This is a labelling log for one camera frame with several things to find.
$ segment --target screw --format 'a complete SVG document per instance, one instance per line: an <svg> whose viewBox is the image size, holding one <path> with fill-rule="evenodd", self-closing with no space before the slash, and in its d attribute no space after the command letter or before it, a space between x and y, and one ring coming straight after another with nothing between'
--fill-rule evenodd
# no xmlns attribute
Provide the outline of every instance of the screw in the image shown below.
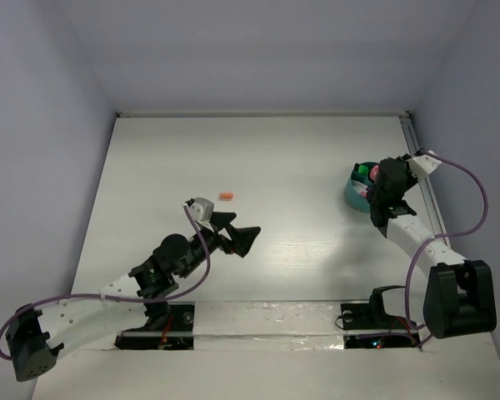
<svg viewBox="0 0 500 400"><path fill-rule="evenodd" d="M193 323L194 316L192 312L185 312L183 314L183 323Z"/></svg>
<svg viewBox="0 0 500 400"><path fill-rule="evenodd" d="M353 315L352 315L352 312L350 310L344 310L342 312L342 320L345 322L345 323L350 323L351 321L353 321Z"/></svg>

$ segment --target teal bowl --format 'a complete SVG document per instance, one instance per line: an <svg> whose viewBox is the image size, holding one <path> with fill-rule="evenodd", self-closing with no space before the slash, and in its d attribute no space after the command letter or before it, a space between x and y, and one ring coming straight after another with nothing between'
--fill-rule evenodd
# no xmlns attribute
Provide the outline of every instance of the teal bowl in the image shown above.
<svg viewBox="0 0 500 400"><path fill-rule="evenodd" d="M370 173L370 170L378 165L378 163L360 162L359 165L367 167L368 173ZM370 205L368 204L367 199L361 195L364 188L368 189L373 186L373 183L368 178L368 173L364 174L358 172L358 170L354 168L348 178L347 186L344 189L348 205L355 210L361 211L362 213L370 212Z"/></svg>

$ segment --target cable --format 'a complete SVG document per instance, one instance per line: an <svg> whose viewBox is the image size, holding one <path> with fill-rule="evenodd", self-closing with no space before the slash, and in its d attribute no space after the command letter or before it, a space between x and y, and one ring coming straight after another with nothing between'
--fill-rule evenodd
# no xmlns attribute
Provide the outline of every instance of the cable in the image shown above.
<svg viewBox="0 0 500 400"><path fill-rule="evenodd" d="M356 338L357 339L364 339L364 338L381 338L381 337L386 337L386 336L404 336L406 338L409 338L413 345L417 345L417 341L415 340L415 338L413 337L413 335L411 334L411 331L409 330L409 326L406 324L405 321L403 321L400 317L397 317L397 320L404 325L404 327L406 327L407 329L407 333L403 333L403 332L394 332L394 323L396 321L393 321L392 324L391 324L391 328L389 329L388 332L383 332L383 333L363 333L361 335L357 335Z"/></svg>
<svg viewBox="0 0 500 400"><path fill-rule="evenodd" d="M342 316L342 315L339 315L337 318L335 318L335 326L336 326L337 328L341 329L342 331L344 331L344 327L340 326L340 325L337 323L337 321L338 321L339 319L343 319L343 316Z"/></svg>
<svg viewBox="0 0 500 400"><path fill-rule="evenodd" d="M411 328L409 327L408 323L406 322L405 319L403 319L402 317L397 317L397 320L407 329L407 333L409 333L409 336L411 337L411 343L413 345L416 345L417 344L417 341L415 340L415 338L413 337L413 334L411 333Z"/></svg>
<svg viewBox="0 0 500 400"><path fill-rule="evenodd" d="M422 325L417 327L417 326L415 326L415 324L411 320L411 311L410 311L410 307L409 307L409 293L410 293L410 289L411 289L411 279L413 277L413 270L415 269L415 266L417 265L417 261L420 258L421 254L423 253L424 249L431 242L433 242L436 239L461 238L463 236L472 235L473 233L477 232L479 228L481 228L483 226L483 224L485 223L485 220L487 219L487 215L489 212L489 201L488 201L487 191L485 190L485 187L483 186L482 182L480 181L480 179L478 178L478 176L474 172L472 172L470 169L468 169L467 167L464 167L463 165L461 165L457 162L454 162L452 160L448 160L445 157L437 156L435 154L431 154L430 152L422 152L422 154L425 154L431 158L435 158L436 160L438 160L442 163L445 163L445 164L451 165L457 169L460 169L461 171L466 173L470 178L472 178L474 180L474 182L477 184L477 187L480 189L480 192L482 193L483 214L482 214L482 217L480 218L480 220L478 221L478 223L474 227L468 229L467 231L457 232L457 233L439 233L439 234L435 235L434 237L427 239L426 241L424 241L423 244L420 245L418 250L413 255L413 257L411 259L411 263L409 264L409 269L407 270L406 285L405 285L406 288L404 291L404 305L405 305L405 310L406 310L407 324L411 328L416 328L416 329L425 328L426 325L422 324ZM418 346L421 347L431 337L432 337L432 335L430 334L426 339L424 339L422 342L420 342Z"/></svg>
<svg viewBox="0 0 500 400"><path fill-rule="evenodd" d="M167 326L161 332L161 342L159 343L160 347L167 342L166 335L167 335L167 332L170 331L170 326L173 323L173 319L174 319L174 316L171 315L170 318L168 319Z"/></svg>
<svg viewBox="0 0 500 400"><path fill-rule="evenodd" d="M209 272L211 271L211 255L209 254L208 245L206 244L206 241L203 238L203 235L200 233L200 228L194 222L193 217L191 217L191 214L188 210L187 204L185 204L183 206L183 211L185 212L187 219L191 223L192 228L196 232L198 240L202 244L204 255L206 257L206 271L202 275L200 280L197 283L195 283L192 287L190 287L189 289L184 290L183 292L180 292L178 294L174 294L172 296L156 297L156 298L131 298L131 297L121 297L121 296L111 296L111 295L103 296L102 294L98 294L98 293L64 294L61 296L54 296L54 297L45 298L43 300L39 300L38 302L34 302L34 303L31 303L31 304L28 304L24 307L19 308L0 328L0 342L2 341L2 337L3 337L4 333L8 330L9 326L13 323L13 321L16 318L20 317L26 311L31 310L35 307L42 306L44 304L55 303L55 302L59 302L62 300L72 300L72 299L84 299L84 300L85 299L104 299L104 300L109 300L111 302L154 304L154 303L168 302L171 300L175 300L177 298L181 298L181 297L185 296L186 294L189 294L190 292L198 289L198 287L200 285L202 285L204 283L204 281L208 278ZM0 347L0 358L3 358L4 360L11 361L11 356L8 356L5 352L3 352L1 347Z"/></svg>

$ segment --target red wire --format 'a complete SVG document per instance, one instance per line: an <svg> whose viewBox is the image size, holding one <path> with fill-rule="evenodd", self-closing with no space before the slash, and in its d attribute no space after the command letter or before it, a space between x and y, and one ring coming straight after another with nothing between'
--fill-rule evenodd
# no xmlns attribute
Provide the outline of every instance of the red wire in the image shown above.
<svg viewBox="0 0 500 400"><path fill-rule="evenodd" d="M165 337L165 335L170 330L170 324L173 323L173 318L174 318L174 316L171 315L170 318L168 319L167 326L163 329L163 332L161 334L161 345L163 345L167 341L167 338Z"/></svg>
<svg viewBox="0 0 500 400"><path fill-rule="evenodd" d="M414 337L413 337L413 335L411 334L411 329L409 328L408 323L407 323L404 319L402 319L402 318L400 318L400 317L397 317L397 320L398 320L398 321L400 321L400 323L401 323L404 327L406 327L406 329L407 329L407 333L409 333L409 336L411 337L411 341L412 341L412 343L413 343L413 344L417 344L417 341L415 340L415 338L414 338Z"/></svg>

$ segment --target green object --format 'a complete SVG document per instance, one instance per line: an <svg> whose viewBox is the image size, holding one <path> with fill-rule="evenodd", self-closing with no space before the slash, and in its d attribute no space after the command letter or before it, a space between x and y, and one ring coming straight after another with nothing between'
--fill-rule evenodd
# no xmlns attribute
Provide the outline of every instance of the green object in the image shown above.
<svg viewBox="0 0 500 400"><path fill-rule="evenodd" d="M360 165L359 165L359 168L357 169L357 171L358 171L359 173L361 173L362 175L367 176L367 175L368 175L368 171L369 171L369 170L368 170L368 167L367 167L366 165L360 164Z"/></svg>
<svg viewBox="0 0 500 400"><path fill-rule="evenodd" d="M362 188L369 189L373 183L368 179L368 173L377 162L362 162L357 169L353 169L347 181L347 186L344 189L344 194L350 207L361 211L362 213L370 212L370 205L365 197L360 193Z"/></svg>

